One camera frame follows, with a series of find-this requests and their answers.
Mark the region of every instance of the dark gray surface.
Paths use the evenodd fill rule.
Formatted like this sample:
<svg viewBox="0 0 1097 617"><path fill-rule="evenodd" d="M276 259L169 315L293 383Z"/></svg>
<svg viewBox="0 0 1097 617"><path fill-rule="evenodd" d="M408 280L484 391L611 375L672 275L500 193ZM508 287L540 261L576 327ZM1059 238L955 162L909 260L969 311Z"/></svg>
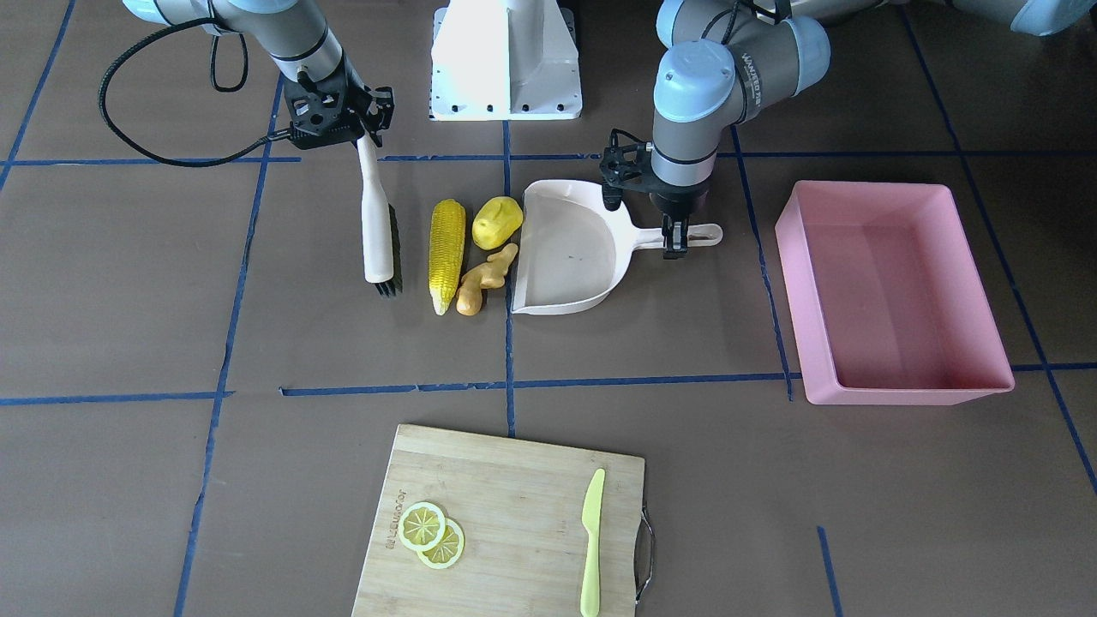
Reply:
<svg viewBox="0 0 1097 617"><path fill-rule="evenodd" d="M740 128L748 155L780 154L745 159L756 225L724 156L694 218L723 226L720 246L677 263L635 254L606 302L570 317L517 315L508 329L497 290L477 317L439 318L425 281L431 207L455 198L472 215L508 182L520 198L538 179L596 180L596 159L523 157L600 153L613 126L646 136L658 3L584 3L583 117L513 122L509 148L500 123L426 117L444 2L320 3L365 81L396 88L381 155L487 156L382 164L406 282L384 301L361 279L349 146L279 144L303 161L203 171L116 160L139 155L99 121L99 78L155 26L121 2L76 0L16 165L0 171L0 613L346 617L396 425L507 435L510 420L520 438L646 459L658 571L638 615L827 616L832 591L850 616L1097 605L1097 479L1082 460L1097 452L1093 156L969 156L992 236L904 13L866 13L830 31L823 82ZM5 153L65 9L0 26ZM962 147L1094 148L1088 22L1036 40L925 2L905 11ZM273 66L252 45L248 92L216 96L206 52L192 33L134 60L113 90L120 123L178 156L264 132ZM721 149L734 153L730 132ZM72 158L91 160L56 165ZM800 179L947 184L1017 389L943 408L807 404L773 236ZM658 224L644 198L627 204L637 224ZM470 251L470 265L480 258ZM451 391L423 392L437 384ZM214 391L231 395L222 405Z"/></svg>
<svg viewBox="0 0 1097 617"><path fill-rule="evenodd" d="M170 615L210 402L0 413L0 614Z"/></svg>

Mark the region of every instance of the pink plastic bin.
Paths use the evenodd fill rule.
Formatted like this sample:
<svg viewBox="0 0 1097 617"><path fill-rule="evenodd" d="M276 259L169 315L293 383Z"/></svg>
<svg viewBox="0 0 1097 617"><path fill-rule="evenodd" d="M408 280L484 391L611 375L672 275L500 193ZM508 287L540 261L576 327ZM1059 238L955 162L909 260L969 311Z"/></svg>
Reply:
<svg viewBox="0 0 1097 617"><path fill-rule="evenodd" d="M812 403L952 405L1013 390L948 187L800 181L777 244Z"/></svg>

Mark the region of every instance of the wooden cutting board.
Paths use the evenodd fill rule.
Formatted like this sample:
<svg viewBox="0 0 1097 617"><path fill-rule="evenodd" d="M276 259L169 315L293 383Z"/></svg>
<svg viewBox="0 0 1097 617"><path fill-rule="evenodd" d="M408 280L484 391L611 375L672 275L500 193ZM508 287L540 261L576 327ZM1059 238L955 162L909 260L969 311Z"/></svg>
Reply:
<svg viewBox="0 0 1097 617"><path fill-rule="evenodd" d="M412 425L396 430L352 616L578 616L583 500L599 468L599 617L634 616L644 459ZM427 568L396 537L404 507L420 501L464 529L448 570Z"/></svg>

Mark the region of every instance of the knife handle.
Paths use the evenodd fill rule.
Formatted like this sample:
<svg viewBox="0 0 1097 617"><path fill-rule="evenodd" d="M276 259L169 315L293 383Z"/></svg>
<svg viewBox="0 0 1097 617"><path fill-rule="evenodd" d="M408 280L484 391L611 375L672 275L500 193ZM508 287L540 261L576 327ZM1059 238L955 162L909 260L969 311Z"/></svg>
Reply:
<svg viewBox="0 0 1097 617"><path fill-rule="evenodd" d="M579 590L579 614L598 617L601 608L601 574L598 570L598 534L587 535L587 564L583 569L583 588Z"/></svg>

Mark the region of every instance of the knife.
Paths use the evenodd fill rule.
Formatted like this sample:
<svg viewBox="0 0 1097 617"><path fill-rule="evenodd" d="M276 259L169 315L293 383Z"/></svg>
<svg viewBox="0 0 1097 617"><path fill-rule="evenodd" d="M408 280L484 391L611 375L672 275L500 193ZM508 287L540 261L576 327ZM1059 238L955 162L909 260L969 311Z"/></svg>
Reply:
<svg viewBox="0 0 1097 617"><path fill-rule="evenodd" d="M587 530L587 563L583 569L583 587L579 591L579 614L583 617L598 617L601 605L601 577L598 571L598 540L602 523L602 486L606 470L598 469L587 497L583 500L583 527Z"/></svg>

